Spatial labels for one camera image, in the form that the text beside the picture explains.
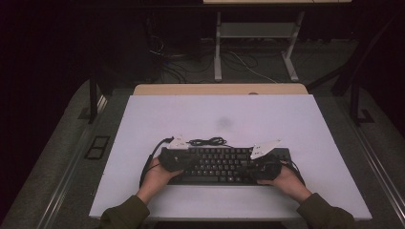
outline person's left hand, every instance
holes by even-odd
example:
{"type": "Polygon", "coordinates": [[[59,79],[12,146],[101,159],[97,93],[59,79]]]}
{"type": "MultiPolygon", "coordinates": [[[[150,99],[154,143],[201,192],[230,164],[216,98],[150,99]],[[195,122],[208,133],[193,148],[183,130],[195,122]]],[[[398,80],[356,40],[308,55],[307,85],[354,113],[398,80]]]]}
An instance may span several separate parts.
{"type": "Polygon", "coordinates": [[[137,192],[137,196],[145,204],[154,197],[160,190],[162,190],[172,177],[181,174],[182,171],[176,171],[173,173],[165,170],[159,162],[157,157],[153,158],[149,165],[149,171],[145,175],[145,179],[142,186],[137,192]]]}

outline desk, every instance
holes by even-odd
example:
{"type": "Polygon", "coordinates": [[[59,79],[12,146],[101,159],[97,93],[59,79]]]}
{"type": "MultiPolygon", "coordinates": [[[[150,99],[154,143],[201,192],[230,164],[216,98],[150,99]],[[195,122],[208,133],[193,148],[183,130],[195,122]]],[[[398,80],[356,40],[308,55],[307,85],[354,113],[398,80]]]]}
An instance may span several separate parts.
{"type": "MultiPolygon", "coordinates": [[[[371,218],[316,102],[299,84],[138,86],[129,99],[90,216],[98,218],[106,208],[133,195],[153,148],[161,139],[178,134],[186,139],[219,135],[235,147],[282,138],[280,147],[290,149],[311,190],[356,219],[371,218]]],[[[297,207],[268,186],[171,185],[149,203],[148,219],[292,220],[301,218],[297,207]]]]}

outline white cable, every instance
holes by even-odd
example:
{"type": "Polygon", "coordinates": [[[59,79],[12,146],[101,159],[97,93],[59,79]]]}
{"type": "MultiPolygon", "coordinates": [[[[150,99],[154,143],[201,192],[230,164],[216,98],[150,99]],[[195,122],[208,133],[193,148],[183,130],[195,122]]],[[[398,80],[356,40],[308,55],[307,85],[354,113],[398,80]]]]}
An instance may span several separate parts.
{"type": "Polygon", "coordinates": [[[264,75],[262,75],[262,74],[260,74],[260,73],[256,73],[256,72],[254,72],[253,70],[251,70],[251,69],[247,66],[247,64],[241,59],[241,57],[239,57],[239,55],[237,55],[235,52],[231,52],[231,51],[229,51],[229,52],[230,52],[231,54],[235,55],[236,58],[238,58],[238,59],[245,65],[245,67],[246,67],[249,71],[251,71],[252,73],[255,73],[255,74],[257,74],[257,75],[259,75],[259,76],[261,76],[261,77],[263,77],[263,78],[266,78],[266,79],[270,80],[270,81],[273,82],[273,83],[277,83],[274,79],[271,79],[271,78],[269,78],[269,77],[267,77],[267,76],[264,76],[264,75]]]}

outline person's right hand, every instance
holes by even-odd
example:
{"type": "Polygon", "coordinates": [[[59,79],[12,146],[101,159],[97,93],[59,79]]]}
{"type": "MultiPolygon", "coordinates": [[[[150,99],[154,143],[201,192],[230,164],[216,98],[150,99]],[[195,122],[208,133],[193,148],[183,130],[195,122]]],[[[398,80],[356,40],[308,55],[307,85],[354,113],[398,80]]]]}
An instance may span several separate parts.
{"type": "Polygon", "coordinates": [[[280,189],[283,193],[302,203],[307,199],[312,192],[306,188],[306,186],[301,183],[298,177],[286,166],[282,166],[280,175],[273,180],[257,180],[258,184],[268,184],[273,185],[280,189]]]}

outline black cable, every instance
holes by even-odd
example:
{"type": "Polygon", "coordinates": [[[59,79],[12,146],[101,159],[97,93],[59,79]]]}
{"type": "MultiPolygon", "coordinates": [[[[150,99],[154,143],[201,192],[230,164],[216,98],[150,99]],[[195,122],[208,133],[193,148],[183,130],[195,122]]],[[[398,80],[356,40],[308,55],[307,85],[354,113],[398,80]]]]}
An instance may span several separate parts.
{"type": "Polygon", "coordinates": [[[208,140],[194,139],[194,140],[188,141],[187,143],[190,144],[191,146],[210,145],[210,146],[227,146],[227,147],[233,148],[232,146],[226,145],[226,140],[220,136],[215,136],[208,140]]]}
{"type": "Polygon", "coordinates": [[[159,142],[159,144],[155,147],[155,150],[153,151],[153,153],[148,157],[148,159],[146,160],[145,166],[143,166],[142,169],[142,173],[140,174],[140,180],[139,180],[139,188],[140,186],[142,186],[143,180],[145,179],[146,173],[152,169],[149,168],[149,165],[153,159],[153,156],[155,155],[156,151],[158,150],[158,148],[160,147],[161,144],[163,143],[170,143],[172,140],[174,139],[174,137],[170,137],[170,138],[165,138],[163,139],[161,142],[159,142]]]}

